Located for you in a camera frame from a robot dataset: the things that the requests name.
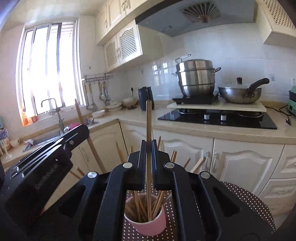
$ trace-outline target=power cord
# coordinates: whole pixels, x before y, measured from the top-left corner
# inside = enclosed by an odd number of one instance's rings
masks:
[[[288,105],[285,105],[285,106],[283,106],[282,108],[279,108],[278,110],[277,110],[276,108],[273,108],[273,107],[267,107],[267,106],[266,106],[266,108],[276,110],[277,112],[286,115],[287,118],[288,118],[288,119],[286,119],[286,123],[287,123],[288,125],[291,125],[291,120],[290,120],[289,117],[292,116],[292,115],[291,115],[291,114],[287,114],[287,113],[285,113],[285,112],[282,111],[282,109],[284,109],[284,108],[287,107],[287,106],[288,106]]]

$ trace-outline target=kitchen faucet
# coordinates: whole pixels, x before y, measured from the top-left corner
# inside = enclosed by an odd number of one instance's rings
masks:
[[[59,113],[61,111],[61,108],[57,107],[57,102],[56,102],[55,98],[48,98],[48,99],[45,99],[45,100],[41,101],[41,107],[43,107],[43,102],[44,101],[46,101],[46,100],[51,101],[52,99],[54,100],[55,105],[56,105],[55,111],[57,113],[57,116],[59,117],[59,132],[62,135],[62,134],[64,134],[65,132],[67,132],[69,130],[69,127],[64,126],[64,118],[62,119],[61,115]]]

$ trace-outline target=cabinet door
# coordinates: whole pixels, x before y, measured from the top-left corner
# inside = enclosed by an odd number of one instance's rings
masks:
[[[126,16],[126,12],[123,0],[109,0],[106,6],[108,30],[110,31]]]
[[[104,45],[104,55],[107,72],[120,65],[116,35]]]
[[[283,145],[215,139],[210,173],[220,181],[233,183],[258,196],[283,148]]]
[[[296,201],[296,180],[271,179],[259,198],[269,207],[273,216],[288,213]]]
[[[108,33],[107,6],[104,5],[96,17],[96,43]]]
[[[190,171],[202,157],[206,157],[206,161],[195,173],[209,171],[214,139],[154,130],[154,138],[157,140],[159,136],[162,139],[164,152],[171,156],[174,150],[177,151],[175,163],[184,166],[190,158],[186,171]]]
[[[123,153],[123,161],[127,161],[128,154],[119,123],[91,133],[90,137],[107,172],[120,164],[116,142]]]
[[[71,161],[73,163],[73,167],[71,169],[72,172],[77,174],[82,178],[81,174],[77,171],[76,167],[79,167],[85,175],[89,172],[89,168],[87,167],[85,160],[81,154],[79,147],[76,147],[72,150]],[[53,205],[61,196],[63,196],[71,187],[73,187],[79,181],[78,178],[74,177],[71,173],[68,173],[63,181],[60,183],[58,188],[53,193],[52,197],[47,202],[45,208],[48,209],[51,205]]]
[[[133,20],[117,34],[120,63],[126,63],[142,55],[139,31]]]
[[[285,145],[279,163],[271,178],[296,177],[296,145]]]
[[[124,5],[126,7],[126,15],[134,11],[138,6],[146,1],[147,0],[125,0]]]
[[[85,163],[87,164],[89,170],[95,171],[99,174],[102,174],[103,172],[101,171],[98,163],[96,162],[96,159],[94,158],[94,155],[91,151],[88,141],[85,140],[84,142],[82,142],[79,145],[79,148],[80,148],[82,156],[83,156]]]
[[[139,151],[141,141],[146,140],[146,128],[139,126],[131,126],[121,124],[124,140],[129,152],[129,146],[132,145],[134,151]],[[196,137],[191,135],[183,135],[167,131],[159,131],[154,129],[154,138],[158,140],[161,136],[160,150],[172,154],[173,150],[177,151],[176,163],[184,166],[190,158],[190,162],[186,167],[190,171],[197,161],[202,157],[207,157],[207,160],[196,173],[210,169],[211,153],[213,151],[213,139],[205,137]]]

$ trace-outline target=stainless steel sink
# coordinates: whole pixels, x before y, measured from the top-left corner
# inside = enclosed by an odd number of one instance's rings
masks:
[[[43,146],[46,143],[58,138],[59,136],[60,136],[59,129],[52,130],[52,131],[46,132],[42,135],[36,136],[36,137],[32,138],[32,140],[34,141],[34,145],[31,145],[30,143],[28,143],[25,146],[25,148],[23,149],[23,152],[30,150],[32,147]]]

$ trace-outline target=stainless steel pot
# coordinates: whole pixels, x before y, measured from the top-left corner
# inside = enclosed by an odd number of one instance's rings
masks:
[[[237,78],[236,84],[219,86],[220,95],[227,101],[235,104],[252,104],[256,102],[262,93],[261,85],[268,84],[269,79],[264,78],[251,85],[243,85],[242,78]]]
[[[190,55],[185,55],[177,58],[187,58]],[[185,96],[207,95],[212,94],[215,89],[215,73],[221,68],[213,68],[210,60],[192,59],[178,63],[176,65],[176,73],[173,76],[178,76],[181,92]]]

